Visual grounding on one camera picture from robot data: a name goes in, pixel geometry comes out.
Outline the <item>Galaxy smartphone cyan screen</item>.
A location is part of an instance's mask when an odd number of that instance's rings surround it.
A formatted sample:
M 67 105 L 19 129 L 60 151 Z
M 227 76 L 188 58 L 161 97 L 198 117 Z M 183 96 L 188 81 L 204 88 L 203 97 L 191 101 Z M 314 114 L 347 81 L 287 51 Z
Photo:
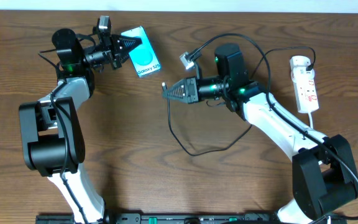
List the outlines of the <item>Galaxy smartphone cyan screen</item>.
M 142 26 L 122 32 L 126 37 L 140 38 L 142 43 L 129 53 L 135 72 L 138 77 L 145 77 L 159 71 L 162 66 L 150 43 L 148 35 Z

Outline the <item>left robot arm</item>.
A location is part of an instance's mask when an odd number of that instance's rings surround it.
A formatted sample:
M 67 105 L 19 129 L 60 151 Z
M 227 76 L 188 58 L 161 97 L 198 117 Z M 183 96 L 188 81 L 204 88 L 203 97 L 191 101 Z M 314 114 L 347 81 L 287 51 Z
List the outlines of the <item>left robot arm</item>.
M 93 187 L 85 170 L 85 140 L 78 108 L 93 95 L 93 69 L 110 64 L 120 68 L 130 51 L 142 44 L 139 37 L 112 34 L 94 27 L 92 35 L 60 29 L 52 35 L 56 87 L 45 97 L 19 107 L 24 162 L 59 189 L 70 215 L 37 215 L 36 223 L 115 223 L 116 216 Z

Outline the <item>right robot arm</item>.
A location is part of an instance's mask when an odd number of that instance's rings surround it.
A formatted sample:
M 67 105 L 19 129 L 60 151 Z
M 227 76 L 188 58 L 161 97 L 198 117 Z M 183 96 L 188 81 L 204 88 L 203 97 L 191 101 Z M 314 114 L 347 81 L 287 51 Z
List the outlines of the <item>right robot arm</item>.
M 286 110 L 259 82 L 251 80 L 237 44 L 214 51 L 218 75 L 163 86 L 168 101 L 186 104 L 222 98 L 227 108 L 264 132 L 291 160 L 293 200 L 275 215 L 281 223 L 345 223 L 335 211 L 358 198 L 358 173 L 347 139 L 328 137 Z

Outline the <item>white USB charger adapter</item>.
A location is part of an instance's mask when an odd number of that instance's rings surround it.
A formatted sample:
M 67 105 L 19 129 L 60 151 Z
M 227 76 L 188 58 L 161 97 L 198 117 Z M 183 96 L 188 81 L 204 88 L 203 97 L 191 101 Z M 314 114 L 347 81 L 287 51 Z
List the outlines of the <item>white USB charger adapter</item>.
M 314 79 L 314 70 L 307 71 L 307 67 L 293 67 L 291 70 L 291 79 L 294 83 L 301 83 Z

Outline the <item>white power strip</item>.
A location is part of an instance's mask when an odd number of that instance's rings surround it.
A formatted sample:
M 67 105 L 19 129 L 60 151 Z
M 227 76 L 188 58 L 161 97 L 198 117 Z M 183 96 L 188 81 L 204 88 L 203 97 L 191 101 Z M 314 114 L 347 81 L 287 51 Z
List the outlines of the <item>white power strip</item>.
M 310 59 L 302 55 L 296 55 L 290 59 L 291 70 L 293 67 L 307 67 L 307 71 L 312 70 L 308 68 L 309 65 L 311 65 Z M 293 86 L 299 113 L 312 113 L 319 109 L 314 79 L 301 83 L 293 82 Z

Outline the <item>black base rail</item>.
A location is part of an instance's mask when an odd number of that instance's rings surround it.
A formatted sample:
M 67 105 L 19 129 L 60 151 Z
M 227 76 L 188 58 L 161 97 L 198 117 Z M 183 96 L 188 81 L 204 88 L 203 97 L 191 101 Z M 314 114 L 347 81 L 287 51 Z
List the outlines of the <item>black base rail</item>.
M 77 223 L 73 215 L 37 215 L 36 224 Z M 272 213 L 246 213 L 243 215 L 141 215 L 122 213 L 107 215 L 101 220 L 89 223 L 115 224 L 213 224 L 213 223 L 285 223 Z M 346 220 L 331 219 L 329 223 L 346 224 Z

